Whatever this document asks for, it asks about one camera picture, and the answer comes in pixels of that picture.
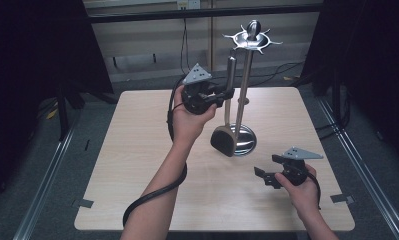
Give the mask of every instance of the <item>person's right hand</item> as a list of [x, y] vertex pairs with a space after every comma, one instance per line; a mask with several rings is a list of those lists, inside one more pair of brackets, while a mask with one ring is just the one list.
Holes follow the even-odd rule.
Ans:
[[211, 105], [209, 109], [201, 115], [190, 113], [183, 105], [181, 97], [183, 89], [184, 85], [179, 86], [174, 95], [174, 143], [187, 143], [188, 145], [192, 145], [196, 138], [202, 133], [205, 123], [214, 118], [217, 105]]
[[[305, 167], [312, 175], [317, 177], [317, 171], [313, 167], [308, 164], [305, 164]], [[319, 212], [317, 186], [309, 177], [299, 186], [294, 186], [281, 173], [276, 173], [275, 178], [289, 193], [300, 219], [303, 220], [305, 216]]]

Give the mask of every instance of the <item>aluminum rail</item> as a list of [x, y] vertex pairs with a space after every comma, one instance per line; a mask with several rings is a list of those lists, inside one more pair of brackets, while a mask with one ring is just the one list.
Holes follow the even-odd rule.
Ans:
[[359, 154], [352, 140], [349, 138], [347, 132], [335, 124], [336, 120], [333, 116], [333, 110], [327, 100], [319, 99], [320, 107], [327, 117], [330, 124], [333, 125], [333, 131], [337, 134], [337, 137], [346, 151], [352, 165], [355, 167], [356, 172], [361, 177], [367, 191], [373, 198], [374, 203], [379, 208], [380, 213], [384, 217], [386, 223], [389, 225], [392, 233], [396, 239], [399, 239], [399, 213], [392, 205], [388, 197], [385, 195], [370, 169], [365, 164], [362, 156]]
[[52, 161], [49, 164], [49, 168], [47, 169], [46, 174], [44, 175], [43, 180], [37, 190], [37, 193], [31, 202], [30, 208], [22, 219], [13, 240], [30, 239], [34, 227], [36, 226], [37, 220], [40, 217], [43, 206], [46, 202], [47, 196], [52, 187], [53, 181], [55, 180], [56, 174], [58, 173], [59, 166], [61, 165], [66, 150], [68, 149], [68, 146], [71, 142], [72, 136], [74, 134], [74, 128], [78, 124], [80, 115], [81, 112], [77, 111], [72, 127], [69, 129], [63, 141], [59, 142]]

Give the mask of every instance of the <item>finger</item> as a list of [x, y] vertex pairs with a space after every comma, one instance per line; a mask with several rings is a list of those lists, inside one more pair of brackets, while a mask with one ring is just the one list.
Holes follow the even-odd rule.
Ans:
[[208, 110], [203, 114], [206, 121], [209, 121], [215, 117], [215, 112], [217, 110], [217, 104], [212, 104]]
[[274, 176], [275, 176], [275, 178], [277, 179], [277, 181], [278, 181], [284, 188], [286, 188], [286, 190], [287, 190], [289, 193], [295, 189], [295, 186], [293, 186], [293, 184], [289, 181], [289, 179], [287, 179], [283, 174], [281, 174], [281, 173], [276, 173]]
[[315, 168], [311, 167], [310, 165], [305, 163], [306, 169], [308, 169], [308, 172], [311, 173], [314, 177], [317, 177], [317, 170]]
[[178, 104], [182, 103], [183, 100], [181, 98], [181, 93], [183, 92], [184, 85], [179, 86], [174, 93], [174, 106], [177, 106]]

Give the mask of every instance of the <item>dark background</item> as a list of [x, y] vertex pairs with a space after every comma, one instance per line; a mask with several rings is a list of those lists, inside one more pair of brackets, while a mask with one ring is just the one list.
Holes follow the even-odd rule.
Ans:
[[[0, 190], [29, 141], [39, 103], [112, 92], [82, 1], [0, 1]], [[73, 84], [83, 86], [75, 88]]]
[[399, 1], [349, 2], [320, 13], [302, 76], [319, 96], [337, 78], [399, 154]]

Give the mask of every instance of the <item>wooden table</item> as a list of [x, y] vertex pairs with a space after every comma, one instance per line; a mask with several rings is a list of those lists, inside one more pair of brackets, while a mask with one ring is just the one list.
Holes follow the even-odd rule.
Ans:
[[[232, 101], [234, 121], [240, 90]], [[79, 230], [122, 230], [122, 216], [153, 177], [171, 140], [166, 125], [169, 90], [128, 91], [121, 95], [84, 199], [91, 208], [79, 209]], [[271, 160], [292, 146], [325, 156], [302, 98], [295, 88], [250, 88], [243, 124], [257, 136], [253, 152], [226, 157], [210, 144], [212, 132], [224, 123], [224, 108], [207, 123], [190, 153], [188, 174], [180, 186], [170, 230], [173, 231], [299, 231], [297, 217], [285, 189], [265, 186], [254, 166], [280, 172]], [[321, 213], [336, 231], [355, 226], [346, 203], [334, 204], [341, 194], [331, 166], [324, 159], [306, 160], [317, 170], [321, 185]]]

